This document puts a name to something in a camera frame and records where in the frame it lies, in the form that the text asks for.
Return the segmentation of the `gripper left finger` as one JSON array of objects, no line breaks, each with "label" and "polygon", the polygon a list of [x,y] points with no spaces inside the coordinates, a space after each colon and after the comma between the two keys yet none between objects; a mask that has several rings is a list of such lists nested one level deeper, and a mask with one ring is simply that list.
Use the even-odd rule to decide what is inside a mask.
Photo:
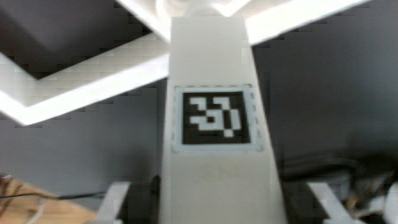
[{"label": "gripper left finger", "polygon": [[126,224],[129,188],[129,182],[110,184],[96,217],[87,224]]}]

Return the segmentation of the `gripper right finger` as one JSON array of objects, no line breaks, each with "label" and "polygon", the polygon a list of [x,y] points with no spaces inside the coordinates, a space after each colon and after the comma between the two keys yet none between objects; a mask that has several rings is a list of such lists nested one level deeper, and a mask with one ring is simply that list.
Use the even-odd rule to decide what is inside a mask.
[{"label": "gripper right finger", "polygon": [[351,218],[328,184],[325,182],[309,182],[307,186],[327,213],[321,224],[366,224],[359,219]]}]

